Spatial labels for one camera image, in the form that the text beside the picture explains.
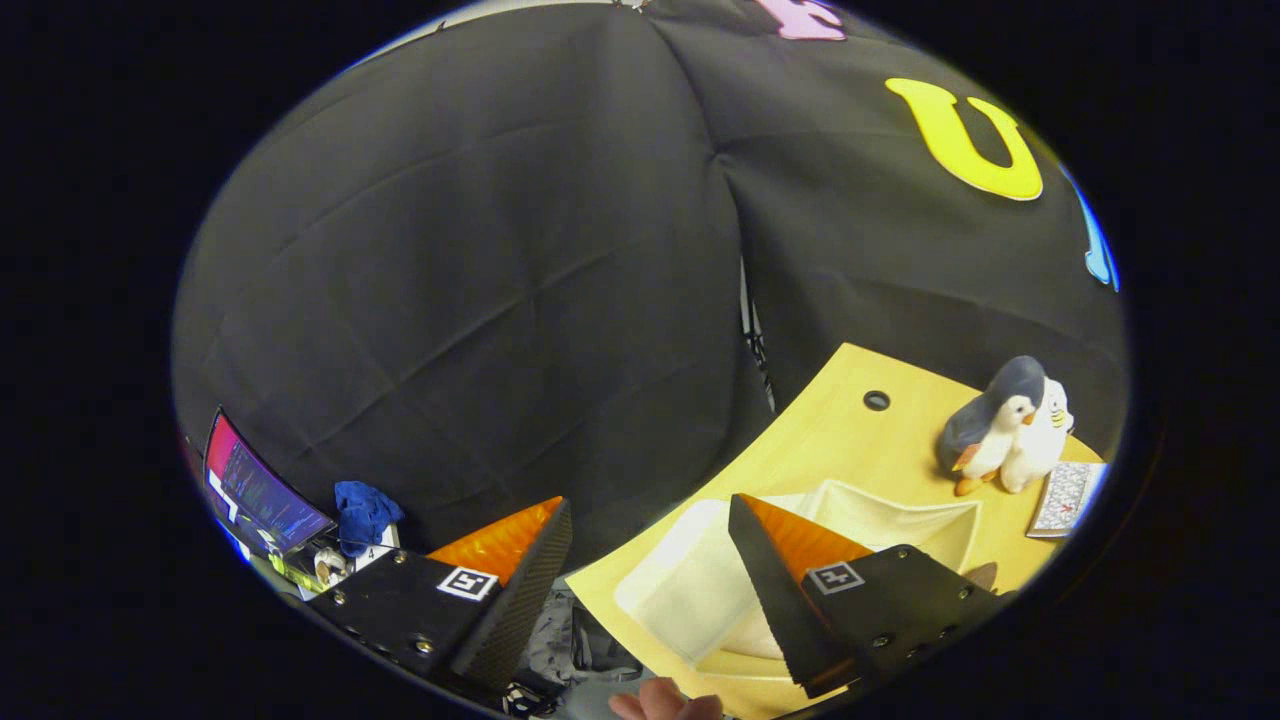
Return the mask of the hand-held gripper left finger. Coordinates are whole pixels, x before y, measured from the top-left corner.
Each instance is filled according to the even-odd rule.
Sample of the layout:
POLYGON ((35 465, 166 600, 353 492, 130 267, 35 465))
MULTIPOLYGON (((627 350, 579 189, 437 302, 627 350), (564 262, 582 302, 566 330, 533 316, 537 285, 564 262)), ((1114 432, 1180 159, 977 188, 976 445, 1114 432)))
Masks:
POLYGON ((390 550, 308 601, 351 644, 440 691, 498 701, 573 539, 554 496, 430 553, 390 550))

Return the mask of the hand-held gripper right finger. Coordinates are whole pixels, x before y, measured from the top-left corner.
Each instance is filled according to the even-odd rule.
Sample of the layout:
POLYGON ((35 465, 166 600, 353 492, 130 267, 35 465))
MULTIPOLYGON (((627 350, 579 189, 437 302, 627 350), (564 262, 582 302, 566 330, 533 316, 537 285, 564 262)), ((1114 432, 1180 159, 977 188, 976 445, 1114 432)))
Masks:
POLYGON ((1011 601, 916 546, 870 550, 746 493, 731 497, 728 533, 786 670, 812 700, 883 685, 1011 601))

